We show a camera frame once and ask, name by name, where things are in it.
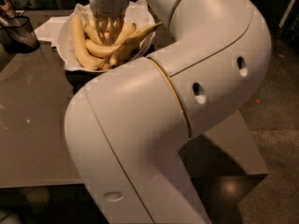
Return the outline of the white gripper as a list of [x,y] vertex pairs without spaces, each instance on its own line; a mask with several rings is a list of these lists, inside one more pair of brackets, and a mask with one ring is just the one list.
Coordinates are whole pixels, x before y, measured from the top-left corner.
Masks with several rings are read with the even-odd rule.
[[111,17],[108,41],[114,43],[123,27],[124,15],[122,13],[128,8],[129,0],[89,0],[89,2],[91,12],[95,15],[93,20],[96,31],[105,45],[107,44],[108,17]]

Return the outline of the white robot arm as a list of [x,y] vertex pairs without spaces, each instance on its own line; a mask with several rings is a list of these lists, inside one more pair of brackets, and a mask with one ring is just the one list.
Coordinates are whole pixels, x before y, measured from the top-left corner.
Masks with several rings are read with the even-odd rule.
[[108,224],[210,224],[179,152],[259,88],[269,30],[250,0],[147,2],[173,43],[80,89],[65,140]]

